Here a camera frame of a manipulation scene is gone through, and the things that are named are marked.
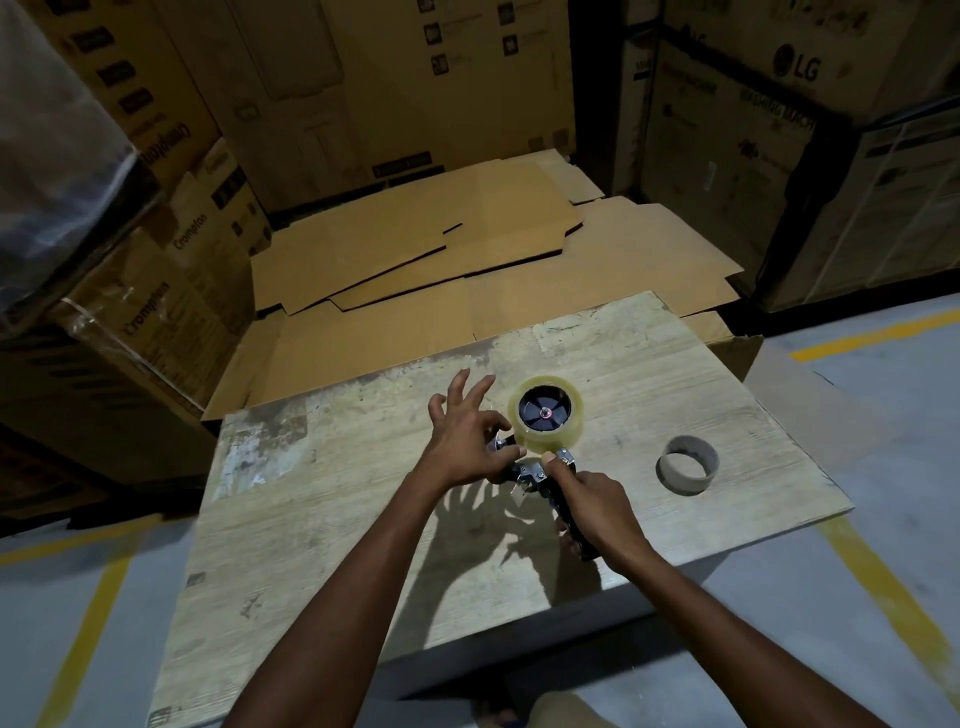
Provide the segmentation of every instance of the wooden board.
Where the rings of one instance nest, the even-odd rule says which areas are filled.
[[[229,710],[413,466],[429,438],[427,399],[463,366],[497,373],[492,407],[504,407],[528,376],[576,383],[586,414],[574,448],[579,466],[623,482],[651,542],[673,564],[851,508],[650,292],[261,405],[224,421],[154,720],[182,728]],[[664,444],[682,433],[720,453],[719,474],[696,497],[671,493],[655,473]],[[420,539],[383,660],[427,656],[623,584],[602,562],[564,560],[541,498],[516,509],[483,484],[450,497]]]

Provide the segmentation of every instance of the tape roll core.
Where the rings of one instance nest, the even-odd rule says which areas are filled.
[[[700,477],[684,475],[667,459],[667,455],[686,455],[700,463],[704,474]],[[720,455],[706,440],[693,435],[679,435],[666,444],[663,454],[657,459],[657,473],[663,484],[684,496],[695,496],[707,489],[720,469]]]

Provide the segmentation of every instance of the hand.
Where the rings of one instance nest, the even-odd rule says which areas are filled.
[[[426,405],[433,421],[433,436],[415,467],[415,473],[428,475],[428,479],[438,483],[440,492],[437,497],[456,485],[496,477],[527,452],[517,445],[497,451],[487,449],[487,443],[496,437],[496,433],[510,429],[511,425],[499,412],[480,411],[480,404],[495,377],[486,375],[464,397],[464,385],[469,376],[469,369],[458,372],[446,390],[446,397],[434,395]]]
[[[631,555],[654,552],[620,483],[602,473],[581,471],[574,475],[552,452],[545,453],[542,461],[547,474],[560,483],[577,526],[600,551],[607,566],[623,574]],[[566,532],[567,525],[557,521],[561,542],[579,556],[580,548]]]

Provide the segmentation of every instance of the yellow floor line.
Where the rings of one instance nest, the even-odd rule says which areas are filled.
[[[77,692],[86,676],[93,653],[100,642],[113,602],[120,592],[127,567],[143,541],[143,531],[127,534],[115,546],[112,560],[104,569],[97,585],[97,591],[86,607],[84,620],[80,624],[77,637],[60,666],[60,672],[47,695],[36,728],[57,728],[70,716]]]
[[[916,336],[924,331],[930,331],[932,328],[948,326],[950,324],[960,324],[960,308],[952,308],[943,313],[937,313],[933,316],[927,316],[916,321],[906,321],[902,324],[893,324],[887,328],[881,328],[869,333],[860,333],[855,336],[847,336],[835,341],[828,341],[825,344],[819,344],[815,347],[800,349],[791,355],[797,361],[813,361],[822,359],[825,356],[834,356],[838,353],[852,352],[856,349],[871,347],[874,344],[881,344],[884,341],[893,339],[905,339],[908,336]]]
[[[792,352],[797,361],[813,361],[838,353],[852,352],[894,339],[916,336],[934,328],[960,324],[960,308],[894,324],[877,331],[848,336],[815,347]],[[846,516],[818,525],[820,532],[840,557],[853,577],[876,603],[890,626],[910,649],[926,673],[944,691],[953,708],[960,713],[960,667],[953,646],[943,630],[883,560],[867,545]]]
[[[160,516],[159,513],[154,513],[152,516],[144,516],[142,519],[136,519],[135,521],[117,523],[116,525],[109,525],[105,528],[98,528],[95,531],[80,531],[76,536],[69,536],[46,544],[38,544],[37,546],[26,546],[16,551],[10,551],[9,553],[0,553],[0,567],[19,564],[33,559],[42,559],[47,556],[56,556],[58,553],[63,553],[77,546],[88,546],[101,541],[109,541],[110,539],[115,539],[120,536],[142,533],[160,525],[161,522],[163,522],[163,517]]]
[[[953,659],[953,647],[937,623],[927,616],[923,607],[867,546],[846,517],[820,523],[818,528],[860,586],[876,602],[903,643],[960,713],[960,669]]]

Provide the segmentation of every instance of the person's left hand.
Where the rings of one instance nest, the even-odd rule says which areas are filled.
[[[437,482],[441,488],[438,497],[456,485],[496,477],[527,452],[518,445],[497,451],[487,449],[487,443],[496,433],[510,429],[511,425],[495,410],[480,411],[480,404],[493,385],[494,375],[484,376],[464,397],[469,376],[470,370],[462,369],[450,382],[446,397],[436,394],[426,405],[433,421],[433,437],[415,472]]]

